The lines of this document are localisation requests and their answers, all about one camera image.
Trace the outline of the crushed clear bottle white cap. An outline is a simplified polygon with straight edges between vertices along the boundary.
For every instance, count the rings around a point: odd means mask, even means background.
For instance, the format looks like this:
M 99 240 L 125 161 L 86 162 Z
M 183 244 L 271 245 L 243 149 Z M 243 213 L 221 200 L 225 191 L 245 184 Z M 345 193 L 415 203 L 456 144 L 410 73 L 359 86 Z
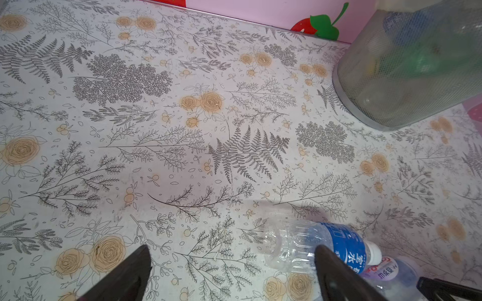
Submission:
M 361 277 L 387 300 L 422 300 L 417 289 L 420 266 L 408 257 L 383 257 L 380 264 L 367 268 Z

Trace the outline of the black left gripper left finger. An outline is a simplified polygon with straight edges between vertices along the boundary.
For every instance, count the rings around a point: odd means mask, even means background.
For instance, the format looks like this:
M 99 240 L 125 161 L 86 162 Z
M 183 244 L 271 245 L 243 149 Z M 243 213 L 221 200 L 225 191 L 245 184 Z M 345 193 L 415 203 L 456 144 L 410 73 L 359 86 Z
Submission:
M 149 248 L 147 245 L 141 245 L 78 300 L 141 301 L 146 291 L 150 273 L 151 256 Z

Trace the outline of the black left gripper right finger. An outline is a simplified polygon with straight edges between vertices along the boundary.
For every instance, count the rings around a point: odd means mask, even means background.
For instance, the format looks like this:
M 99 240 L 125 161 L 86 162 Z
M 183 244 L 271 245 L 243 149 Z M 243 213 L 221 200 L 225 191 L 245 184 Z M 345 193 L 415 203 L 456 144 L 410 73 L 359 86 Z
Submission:
M 386 301 L 383 295 L 365 282 L 324 245 L 319 245 L 315 249 L 315 267 L 324 301 Z

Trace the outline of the clear bottle blue label white cap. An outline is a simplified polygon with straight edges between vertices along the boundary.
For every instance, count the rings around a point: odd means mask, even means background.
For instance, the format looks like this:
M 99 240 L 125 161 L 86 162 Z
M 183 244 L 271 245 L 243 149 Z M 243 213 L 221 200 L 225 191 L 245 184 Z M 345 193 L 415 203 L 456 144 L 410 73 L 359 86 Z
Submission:
M 358 274 L 382 262 L 382 251 L 377 244 L 364 240 L 343 224 L 303 219 L 268 221 L 261 238 L 267 266 L 281 272 L 313 272 L 315 249 L 320 245 Z

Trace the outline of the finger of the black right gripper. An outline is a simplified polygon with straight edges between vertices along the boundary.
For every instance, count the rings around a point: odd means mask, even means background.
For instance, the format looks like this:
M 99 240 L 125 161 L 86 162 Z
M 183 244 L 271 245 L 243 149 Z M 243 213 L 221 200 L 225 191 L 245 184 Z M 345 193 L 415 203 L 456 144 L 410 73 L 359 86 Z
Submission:
M 455 297 L 471 301 L 481 300 L 481 290 L 438 278 L 420 277 L 416 287 L 430 301 L 455 301 Z

